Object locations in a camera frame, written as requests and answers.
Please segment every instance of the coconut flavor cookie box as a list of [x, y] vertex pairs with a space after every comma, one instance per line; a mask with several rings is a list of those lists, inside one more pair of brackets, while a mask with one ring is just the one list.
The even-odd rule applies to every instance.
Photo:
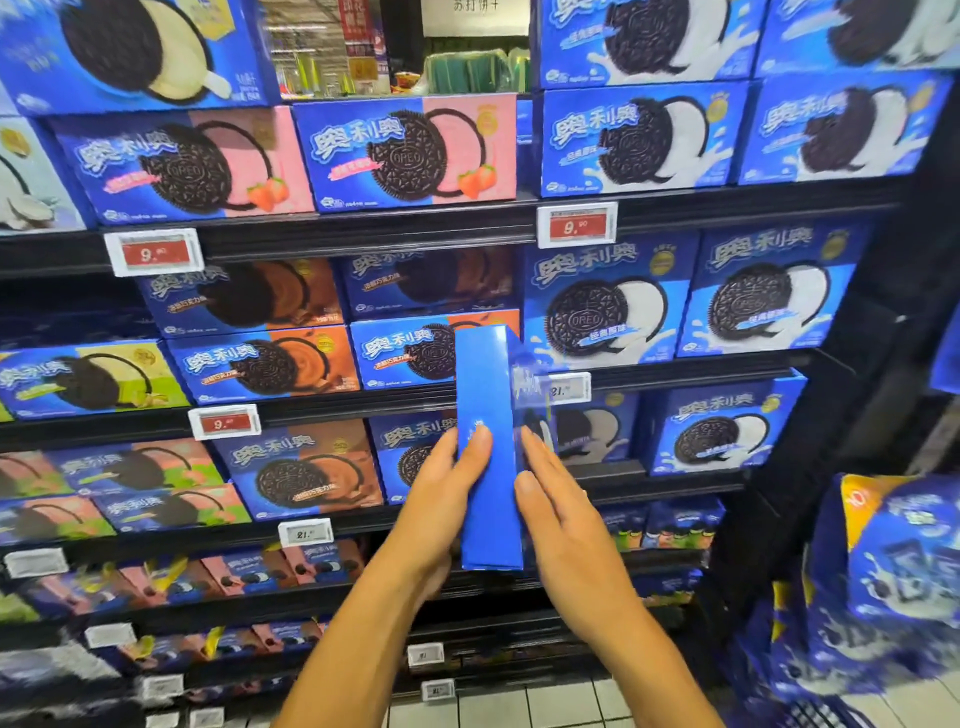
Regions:
[[516, 197], [516, 94], [294, 106], [320, 211]]
[[51, 124], [106, 225], [314, 209], [289, 107], [70, 116]]
[[360, 389], [346, 327], [194, 336], [169, 345], [199, 404]]
[[664, 232], [613, 245], [527, 247], [527, 348], [552, 371], [672, 359], [699, 239]]
[[73, 492], [51, 459], [39, 450], [0, 454], [0, 500]]
[[256, 521], [383, 503], [363, 420], [273, 427], [213, 445]]
[[136, 280], [168, 337], [344, 322], [333, 271], [323, 257], [211, 265]]
[[872, 231], [866, 218], [706, 231], [677, 356], [820, 346]]
[[954, 68], [960, 13], [942, 0], [889, 7], [855, 0], [771, 0], [756, 74]]
[[0, 79], [28, 116], [278, 104], [254, 0], [23, 0]]
[[354, 321], [350, 324], [350, 338], [357, 352], [364, 389], [452, 381], [457, 366], [456, 332], [506, 324], [519, 335], [519, 314], [513, 308], [449, 316]]
[[350, 310], [358, 318], [502, 299], [514, 290], [508, 246], [370, 253], [340, 259]]
[[158, 340], [0, 352], [0, 401], [18, 420], [190, 402]]
[[93, 502], [120, 533], [251, 522], [230, 483], [94, 496]]
[[457, 413], [445, 409], [371, 417], [369, 422], [387, 502], [397, 505], [407, 499], [420, 466], [441, 435], [457, 426]]
[[544, 0], [533, 4], [540, 88], [746, 79], [765, 3]]
[[555, 404], [556, 450], [564, 465], [625, 459], [639, 400], [639, 392], [597, 392], [589, 402]]
[[0, 236], [96, 224], [54, 136], [30, 119], [0, 118]]
[[0, 501], [0, 546], [113, 535], [107, 520], [84, 497]]
[[909, 174], [950, 84], [931, 71], [765, 79], [744, 134], [740, 184]]
[[545, 91], [540, 194], [726, 184], [746, 101], [747, 82]]
[[786, 424], [806, 377], [684, 387], [645, 397], [637, 452], [650, 475], [761, 465]]
[[192, 437], [51, 450], [47, 456], [81, 496], [132, 496], [224, 483], [204, 444]]

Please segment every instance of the white price tag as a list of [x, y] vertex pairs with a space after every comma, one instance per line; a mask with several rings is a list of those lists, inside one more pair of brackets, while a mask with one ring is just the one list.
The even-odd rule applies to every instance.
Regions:
[[537, 247], [571, 248], [616, 242], [618, 203], [579, 203], [537, 208]]
[[255, 404], [228, 404], [223, 407], [196, 407], [186, 413], [194, 440], [259, 435], [260, 415]]
[[62, 548], [31, 548], [12, 551], [3, 557], [4, 566], [11, 579], [26, 576], [48, 576], [52, 573], [67, 573], [70, 566]]
[[147, 716], [144, 728], [177, 728], [179, 725], [179, 713], [154, 713], [152, 716]]
[[183, 695], [183, 675], [151, 675], [140, 683], [140, 697], [147, 701]]
[[284, 521], [276, 527], [276, 530], [280, 536], [280, 545], [284, 548], [333, 543], [333, 526], [330, 524], [330, 519]]
[[136, 642], [133, 625], [129, 622], [97, 624], [93, 627], [87, 627], [84, 631], [84, 636], [86, 637], [86, 645], [90, 649], [96, 649], [97, 647], [116, 647], [121, 644], [133, 644]]
[[190, 711], [190, 728], [223, 728], [223, 708], [200, 708]]
[[420, 683], [420, 697], [424, 703], [432, 700], [449, 700], [457, 696], [457, 686], [452, 677], [444, 680], [427, 680]]
[[204, 254], [194, 228], [105, 232], [104, 242], [118, 278], [204, 269]]
[[593, 399], [590, 372], [562, 372], [544, 378], [551, 404], [576, 404]]
[[407, 647], [407, 664], [410, 667], [436, 665], [444, 661], [444, 643], [411, 644]]

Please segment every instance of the held blue box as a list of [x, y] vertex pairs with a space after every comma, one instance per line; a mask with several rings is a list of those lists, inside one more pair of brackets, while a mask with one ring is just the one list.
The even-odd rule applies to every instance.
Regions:
[[531, 59], [540, 88], [746, 79], [764, 2], [543, 0]]
[[538, 113], [540, 194], [726, 184], [747, 85], [728, 81], [544, 91]]
[[441, 435], [457, 426], [457, 413], [446, 409], [371, 417], [369, 422], [387, 502], [397, 505], [407, 499], [420, 466]]
[[639, 400], [639, 392], [596, 392], [589, 402], [554, 405], [557, 454], [564, 465], [626, 458]]
[[525, 469], [520, 427], [553, 442], [541, 368], [505, 326], [457, 332], [460, 452], [477, 426], [493, 435], [490, 464], [470, 491], [462, 538], [465, 570], [522, 570], [522, 523], [514, 481]]
[[280, 103], [254, 0], [22, 0], [0, 25], [0, 79], [47, 116]]
[[514, 252], [504, 245], [354, 255], [341, 258], [340, 266], [349, 308], [361, 319], [419, 308], [470, 310], [470, 302], [514, 291]]
[[96, 224], [83, 187], [45, 127], [19, 116], [0, 118], [0, 138], [0, 236]]
[[806, 385], [790, 376], [664, 390], [645, 398], [637, 451], [650, 475], [735, 470], [766, 462]]
[[960, 65], [955, 3], [881, 8], [853, 0], [771, 0], [756, 75]]
[[624, 235], [613, 245], [529, 246], [523, 337], [551, 371], [669, 361], [699, 232]]
[[743, 134], [740, 184], [909, 174], [950, 84], [933, 71], [764, 79]]
[[317, 209], [516, 197], [516, 94], [393, 96], [293, 107]]
[[450, 381], [456, 372], [454, 334], [468, 328], [505, 324], [519, 335], [520, 312], [513, 309], [448, 316], [354, 321], [350, 338], [364, 389], [412, 387]]
[[677, 356], [820, 346], [872, 231], [826, 218], [705, 232]]

